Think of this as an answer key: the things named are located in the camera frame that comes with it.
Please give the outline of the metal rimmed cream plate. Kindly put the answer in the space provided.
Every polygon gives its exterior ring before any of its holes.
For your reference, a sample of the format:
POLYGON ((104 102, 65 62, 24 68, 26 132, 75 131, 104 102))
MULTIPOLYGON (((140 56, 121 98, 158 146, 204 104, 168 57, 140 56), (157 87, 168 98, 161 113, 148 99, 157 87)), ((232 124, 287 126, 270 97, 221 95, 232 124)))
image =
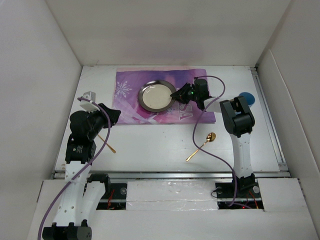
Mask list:
POLYGON ((144 84, 138 91, 139 105, 146 111, 160 113, 168 110, 175 102, 171 94, 175 87, 165 80, 153 80, 144 84))

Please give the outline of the purple printed cloth placemat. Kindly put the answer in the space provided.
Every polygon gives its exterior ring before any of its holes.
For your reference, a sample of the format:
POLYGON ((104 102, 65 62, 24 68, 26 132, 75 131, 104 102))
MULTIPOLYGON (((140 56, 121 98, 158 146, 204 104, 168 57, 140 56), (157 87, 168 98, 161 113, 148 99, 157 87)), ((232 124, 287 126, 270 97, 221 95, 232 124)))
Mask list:
POLYGON ((150 81, 167 81, 179 90, 185 83, 192 84, 195 77, 206 74, 205 69, 192 66, 119 67, 116 70, 112 103, 113 109, 121 111, 118 124, 195 124, 202 112, 195 102, 175 102, 165 111, 156 113, 141 107, 138 93, 150 81))

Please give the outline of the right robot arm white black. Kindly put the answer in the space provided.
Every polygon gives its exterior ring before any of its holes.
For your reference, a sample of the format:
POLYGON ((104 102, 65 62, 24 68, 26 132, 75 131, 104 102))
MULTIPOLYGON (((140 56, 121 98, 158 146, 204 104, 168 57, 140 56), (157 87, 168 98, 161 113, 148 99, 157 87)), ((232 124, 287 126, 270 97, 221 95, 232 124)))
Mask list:
POLYGON ((251 165, 250 138, 255 118, 250 107, 255 97, 249 92, 241 92, 235 97, 211 96, 208 82, 203 76, 196 77, 194 83, 186 83, 172 93, 173 100, 188 104, 196 103, 203 113, 221 113, 225 130, 230 135, 233 150, 231 191, 234 197, 243 197, 255 185, 255 175, 251 165))

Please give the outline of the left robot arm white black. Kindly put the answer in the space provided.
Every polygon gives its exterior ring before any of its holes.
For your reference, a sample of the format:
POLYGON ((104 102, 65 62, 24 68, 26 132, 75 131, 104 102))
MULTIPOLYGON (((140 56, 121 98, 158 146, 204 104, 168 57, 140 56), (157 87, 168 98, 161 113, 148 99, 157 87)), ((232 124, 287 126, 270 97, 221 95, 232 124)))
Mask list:
POLYGON ((65 153, 65 185, 46 210, 37 234, 39 240, 90 240, 90 222, 101 198, 112 194, 108 174, 90 174, 93 161, 102 152, 95 138, 111 129, 120 110, 103 103, 80 100, 82 110, 69 117, 70 130, 65 153))

